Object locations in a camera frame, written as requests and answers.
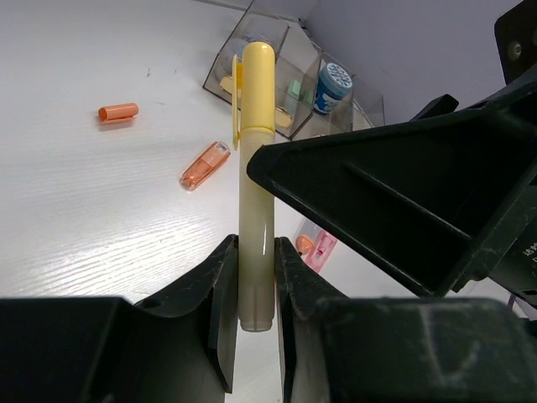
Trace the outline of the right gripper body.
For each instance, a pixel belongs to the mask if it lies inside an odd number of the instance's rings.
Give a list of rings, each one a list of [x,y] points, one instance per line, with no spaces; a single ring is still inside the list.
[[[415,162],[431,159],[418,187],[440,191],[424,213],[447,238],[409,271],[417,296],[443,296],[490,278],[536,302],[536,4],[523,1],[494,25],[505,86],[455,111],[449,97],[412,121]]]

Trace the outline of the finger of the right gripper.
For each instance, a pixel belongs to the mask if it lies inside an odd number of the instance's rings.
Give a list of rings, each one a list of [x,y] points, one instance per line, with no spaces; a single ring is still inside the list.
[[[417,205],[441,195],[417,183],[412,122],[261,148],[248,176],[409,289],[409,271],[449,242]]]

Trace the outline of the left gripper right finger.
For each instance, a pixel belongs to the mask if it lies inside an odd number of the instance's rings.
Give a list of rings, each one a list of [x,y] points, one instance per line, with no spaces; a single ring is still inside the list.
[[[533,402],[534,325],[484,298],[354,299],[274,242],[286,402]]]

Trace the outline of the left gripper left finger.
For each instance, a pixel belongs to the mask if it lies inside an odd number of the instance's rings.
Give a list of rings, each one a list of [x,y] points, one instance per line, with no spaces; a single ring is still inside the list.
[[[237,341],[238,238],[137,303],[1,302],[4,402],[222,402]]]

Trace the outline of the grey orange highlighter pen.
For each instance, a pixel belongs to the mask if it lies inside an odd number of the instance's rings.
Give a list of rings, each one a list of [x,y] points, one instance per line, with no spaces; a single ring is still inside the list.
[[[321,228],[310,220],[305,220],[295,239],[295,247],[300,256],[307,255],[314,247]]]

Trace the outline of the blue lid pin jar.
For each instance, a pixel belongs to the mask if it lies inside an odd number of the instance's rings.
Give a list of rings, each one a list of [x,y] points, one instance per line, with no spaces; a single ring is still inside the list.
[[[318,76],[313,108],[320,114],[329,114],[352,87],[352,78],[343,67],[327,63]]]

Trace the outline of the yellow highlighter body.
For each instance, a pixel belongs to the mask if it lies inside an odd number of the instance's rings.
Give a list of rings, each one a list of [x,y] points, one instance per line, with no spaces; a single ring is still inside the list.
[[[274,197],[247,175],[253,155],[273,140],[251,128],[239,145],[238,317],[246,332],[266,332],[274,319]]]

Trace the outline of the clear green highlighter body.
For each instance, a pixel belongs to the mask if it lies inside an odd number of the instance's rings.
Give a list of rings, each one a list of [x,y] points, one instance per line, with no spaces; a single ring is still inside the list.
[[[311,104],[313,102],[314,93],[307,86],[302,88],[302,82],[298,80],[292,80],[287,88],[286,102],[304,102]]]

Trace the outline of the small orange marker cap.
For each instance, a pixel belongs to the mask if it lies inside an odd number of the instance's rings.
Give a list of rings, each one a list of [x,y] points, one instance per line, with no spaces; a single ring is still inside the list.
[[[138,114],[138,105],[133,102],[100,107],[97,111],[101,124],[129,122],[134,120]]]

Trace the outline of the yellow marker cap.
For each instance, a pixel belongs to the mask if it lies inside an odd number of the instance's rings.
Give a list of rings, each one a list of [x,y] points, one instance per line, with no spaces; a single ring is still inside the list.
[[[270,44],[249,43],[232,58],[232,144],[249,129],[275,134],[275,53]]]

